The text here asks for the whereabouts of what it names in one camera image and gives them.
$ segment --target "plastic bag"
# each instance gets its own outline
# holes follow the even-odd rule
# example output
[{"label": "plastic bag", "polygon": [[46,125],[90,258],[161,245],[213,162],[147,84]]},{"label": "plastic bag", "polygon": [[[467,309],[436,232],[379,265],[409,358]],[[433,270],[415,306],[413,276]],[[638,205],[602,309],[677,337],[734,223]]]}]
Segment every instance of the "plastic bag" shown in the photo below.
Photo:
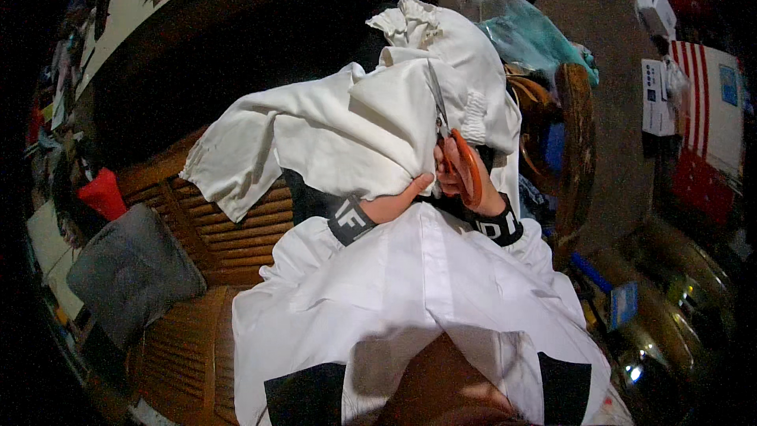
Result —
[{"label": "plastic bag", "polygon": [[591,52],[574,47],[539,9],[526,0],[463,0],[460,10],[489,37],[502,61],[541,70],[554,83],[557,66],[576,63],[586,68],[589,82],[597,86],[599,70]]},{"label": "plastic bag", "polygon": [[673,61],[670,55],[662,57],[662,70],[665,74],[666,93],[668,95],[668,111],[675,112],[677,116],[677,131],[683,134],[681,126],[686,122],[682,118],[682,112],[689,111],[691,82],[680,66]]}]

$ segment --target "red and white stripes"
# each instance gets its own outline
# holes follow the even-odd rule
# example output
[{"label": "red and white stripes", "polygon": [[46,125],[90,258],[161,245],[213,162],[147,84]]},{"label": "red and white stripes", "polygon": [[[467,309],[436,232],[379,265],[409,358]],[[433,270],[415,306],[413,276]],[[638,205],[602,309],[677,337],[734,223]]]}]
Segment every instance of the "red and white stripes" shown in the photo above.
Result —
[{"label": "red and white stripes", "polygon": [[671,53],[673,60],[684,70],[691,83],[688,112],[684,114],[684,144],[697,155],[706,158],[710,131],[710,98],[705,47],[685,41],[672,41]]}]

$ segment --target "white garment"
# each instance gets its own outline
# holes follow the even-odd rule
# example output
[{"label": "white garment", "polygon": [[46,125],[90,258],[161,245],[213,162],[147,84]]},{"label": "white garment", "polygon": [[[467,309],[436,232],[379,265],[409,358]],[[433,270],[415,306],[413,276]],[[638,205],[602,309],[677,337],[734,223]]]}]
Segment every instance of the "white garment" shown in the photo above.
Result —
[{"label": "white garment", "polygon": [[279,177],[279,167],[329,194],[399,194],[414,177],[434,173],[430,57],[449,124],[471,144],[515,155],[509,177],[497,176],[501,168],[493,174],[497,189],[517,201],[520,112],[506,93],[496,50],[458,13],[418,0],[399,5],[368,22],[394,45],[384,48],[376,70],[366,74],[351,63],[323,79],[238,99],[192,147],[179,176],[235,222]]},{"label": "white garment", "polygon": [[343,421],[381,407],[442,331],[538,424],[537,353],[590,363],[586,424],[611,388],[610,366],[586,332],[571,281],[552,269],[539,224],[522,223],[522,238],[506,248],[429,204],[348,247],[323,218],[291,229],[273,249],[275,265],[261,268],[265,281],[232,305],[240,424],[263,414],[265,381],[325,362],[347,366]]}]

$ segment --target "black sleeve cuff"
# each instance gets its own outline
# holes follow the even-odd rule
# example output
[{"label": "black sleeve cuff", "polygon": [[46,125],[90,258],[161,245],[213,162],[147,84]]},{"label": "black sleeve cuff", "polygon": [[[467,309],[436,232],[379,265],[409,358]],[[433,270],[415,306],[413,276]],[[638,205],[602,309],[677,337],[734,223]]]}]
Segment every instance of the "black sleeve cuff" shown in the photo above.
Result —
[{"label": "black sleeve cuff", "polygon": [[360,200],[349,196],[328,220],[328,228],[345,247],[361,238],[377,224],[360,208]]},{"label": "black sleeve cuff", "polygon": [[500,247],[507,247],[517,242],[523,235],[523,224],[516,219],[516,213],[513,211],[513,205],[510,204],[507,194],[500,193],[500,195],[507,206],[502,214],[494,217],[482,217],[476,214],[473,220],[468,222]]}]

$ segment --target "floor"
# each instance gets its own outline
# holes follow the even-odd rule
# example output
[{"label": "floor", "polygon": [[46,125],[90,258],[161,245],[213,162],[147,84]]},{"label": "floor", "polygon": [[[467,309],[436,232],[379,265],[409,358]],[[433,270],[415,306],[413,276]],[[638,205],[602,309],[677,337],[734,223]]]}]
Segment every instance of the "floor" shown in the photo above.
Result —
[{"label": "floor", "polygon": [[594,89],[597,173],[578,251],[586,254],[636,228],[651,207],[654,160],[641,147],[640,61],[658,58],[637,22],[634,0],[537,0],[571,41],[589,48],[600,69]]}]

